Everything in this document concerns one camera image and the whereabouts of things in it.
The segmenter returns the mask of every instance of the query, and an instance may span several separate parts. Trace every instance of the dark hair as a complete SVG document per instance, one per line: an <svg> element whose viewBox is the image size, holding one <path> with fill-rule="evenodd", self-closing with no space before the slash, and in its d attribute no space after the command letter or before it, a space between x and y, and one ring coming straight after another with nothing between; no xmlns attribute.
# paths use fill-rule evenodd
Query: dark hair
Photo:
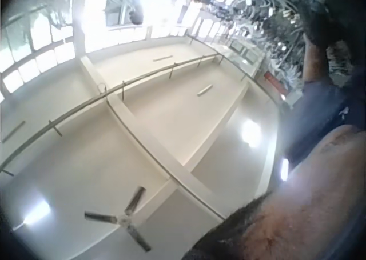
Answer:
<svg viewBox="0 0 366 260"><path fill-rule="evenodd" d="M270 193L253 200L206 233L182 260L242 260L241 238Z"/></svg>

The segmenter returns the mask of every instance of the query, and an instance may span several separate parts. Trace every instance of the red sign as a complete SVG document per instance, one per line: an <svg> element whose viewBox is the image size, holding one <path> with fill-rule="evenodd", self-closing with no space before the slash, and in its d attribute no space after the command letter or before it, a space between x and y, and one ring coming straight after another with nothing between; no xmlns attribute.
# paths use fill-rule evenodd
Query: red sign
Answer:
<svg viewBox="0 0 366 260"><path fill-rule="evenodd" d="M280 81L277 80L276 77L273 76L272 73L267 71L264 74L264 77L279 91L280 94L283 94L284 96L289 94L289 91L280 83Z"/></svg>

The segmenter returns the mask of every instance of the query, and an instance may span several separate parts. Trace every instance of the ceiling fan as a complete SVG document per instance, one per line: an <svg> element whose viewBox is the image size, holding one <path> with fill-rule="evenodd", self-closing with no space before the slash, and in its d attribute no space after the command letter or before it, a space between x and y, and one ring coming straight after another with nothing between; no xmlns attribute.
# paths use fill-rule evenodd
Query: ceiling fan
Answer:
<svg viewBox="0 0 366 260"><path fill-rule="evenodd" d="M127 205L125 213L120 216L96 214L86 211L85 219L103 223L116 224L120 225L121 227L124 227L127 230L127 232L131 235L131 237L143 248L143 250L145 252L148 252L151 250L150 245L137 231L136 227L131 223L131 215L135 212L137 205L139 204L145 192L146 188L138 187L134 195L132 196L131 201Z"/></svg>

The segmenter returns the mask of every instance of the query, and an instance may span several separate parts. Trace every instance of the person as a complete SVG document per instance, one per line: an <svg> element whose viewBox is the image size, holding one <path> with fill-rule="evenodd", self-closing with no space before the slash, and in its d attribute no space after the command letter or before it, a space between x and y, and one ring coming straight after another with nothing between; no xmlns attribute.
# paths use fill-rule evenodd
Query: person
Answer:
<svg viewBox="0 0 366 260"><path fill-rule="evenodd" d="M364 57L337 87L327 46L304 41L303 96L280 130L288 180L230 215L182 260L366 259Z"/></svg>

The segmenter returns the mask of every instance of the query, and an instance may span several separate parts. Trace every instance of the forearm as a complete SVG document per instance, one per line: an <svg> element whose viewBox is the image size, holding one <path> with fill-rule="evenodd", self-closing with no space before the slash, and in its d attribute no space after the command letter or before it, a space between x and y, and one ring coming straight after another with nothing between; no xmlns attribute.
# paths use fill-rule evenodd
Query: forearm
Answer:
<svg viewBox="0 0 366 260"><path fill-rule="evenodd" d="M331 82L329 77L329 64L325 49L317 47L304 36L305 40L305 58L303 80L305 82L313 82L319 80L327 80Z"/></svg>

